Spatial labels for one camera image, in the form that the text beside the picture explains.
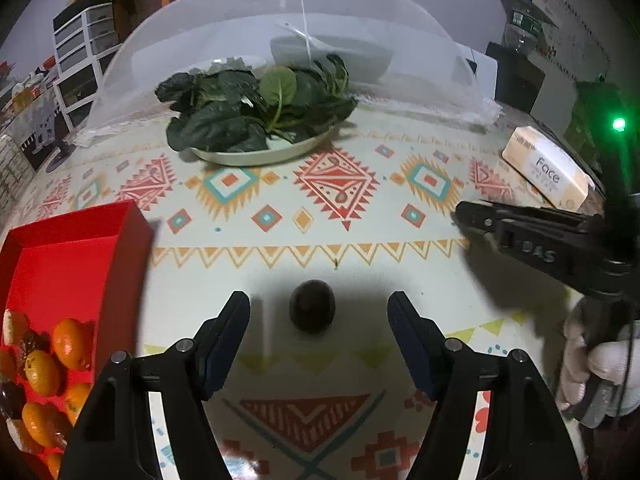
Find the right gloved hand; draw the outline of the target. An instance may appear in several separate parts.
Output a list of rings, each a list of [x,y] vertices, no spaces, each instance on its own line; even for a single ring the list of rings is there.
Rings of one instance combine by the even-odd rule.
[[[639,306],[584,297],[568,315],[560,411],[589,429],[639,407]]]

